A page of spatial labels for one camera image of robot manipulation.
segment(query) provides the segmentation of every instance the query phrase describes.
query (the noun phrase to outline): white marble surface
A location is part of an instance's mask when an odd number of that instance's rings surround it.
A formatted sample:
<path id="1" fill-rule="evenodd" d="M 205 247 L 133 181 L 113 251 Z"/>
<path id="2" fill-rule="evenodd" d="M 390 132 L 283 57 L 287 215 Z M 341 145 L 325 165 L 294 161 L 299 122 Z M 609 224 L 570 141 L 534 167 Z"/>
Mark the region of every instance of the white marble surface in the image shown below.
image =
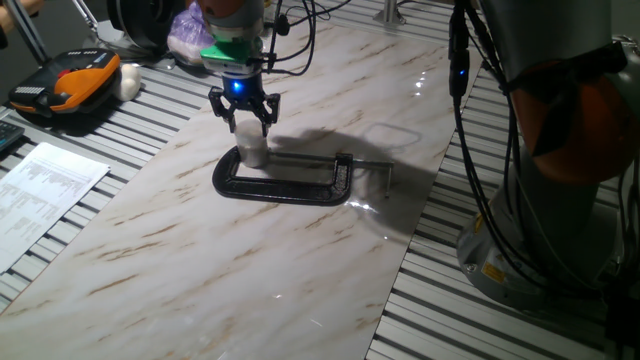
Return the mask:
<path id="1" fill-rule="evenodd" d="M 337 207 L 223 198 L 234 138 L 205 107 L 0 316 L 1 359 L 364 357 L 454 129 L 447 49 L 322 25 L 265 89 L 273 148 L 392 159 L 391 198 L 375 171 Z"/>

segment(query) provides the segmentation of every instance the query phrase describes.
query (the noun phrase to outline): purple bag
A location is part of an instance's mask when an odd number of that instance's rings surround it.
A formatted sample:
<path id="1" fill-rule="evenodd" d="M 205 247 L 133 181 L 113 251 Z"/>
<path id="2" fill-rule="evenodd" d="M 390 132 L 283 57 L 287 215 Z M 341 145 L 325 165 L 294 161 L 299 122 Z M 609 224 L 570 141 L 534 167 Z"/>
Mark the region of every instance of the purple bag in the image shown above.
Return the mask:
<path id="1" fill-rule="evenodd" d="M 202 64 L 200 50 L 215 43 L 202 18 L 202 10 L 197 1 L 189 9 L 178 14 L 171 24 L 167 45 L 179 60 L 190 64 Z"/>

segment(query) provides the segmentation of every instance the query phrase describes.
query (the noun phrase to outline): slotted metal surface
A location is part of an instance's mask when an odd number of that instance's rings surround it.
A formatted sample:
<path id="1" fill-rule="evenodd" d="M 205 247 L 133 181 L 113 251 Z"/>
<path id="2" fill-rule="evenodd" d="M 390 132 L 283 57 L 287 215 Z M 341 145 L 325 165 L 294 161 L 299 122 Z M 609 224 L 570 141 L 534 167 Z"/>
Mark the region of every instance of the slotted metal surface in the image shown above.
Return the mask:
<path id="1" fill-rule="evenodd" d="M 66 245 L 120 191 L 202 106 L 214 77 L 197 78 L 172 71 L 139 68 L 143 88 L 127 103 L 109 100 L 82 117 L 82 136 L 66 135 L 34 125 L 0 107 L 0 119 L 25 128 L 22 141 L 0 158 L 4 177 L 39 143 L 47 142 L 103 162 L 111 171 L 78 204 L 40 238 L 8 271 L 0 273 L 0 312 L 44 270 Z"/>
<path id="2" fill-rule="evenodd" d="M 343 0 L 319 0 L 316 2 L 328 9 L 340 5 Z M 284 3 L 287 8 L 296 6 L 290 11 L 291 15 L 299 17 L 305 15 L 300 0 L 285 0 Z M 400 12 L 407 23 L 403 26 L 385 27 L 373 20 L 373 17 L 383 8 L 383 0 L 352 0 L 348 5 L 332 12 L 331 21 L 372 32 L 401 35 L 442 45 L 448 44 L 449 18 L 453 6 L 434 1 L 405 3 L 400 6 Z"/>

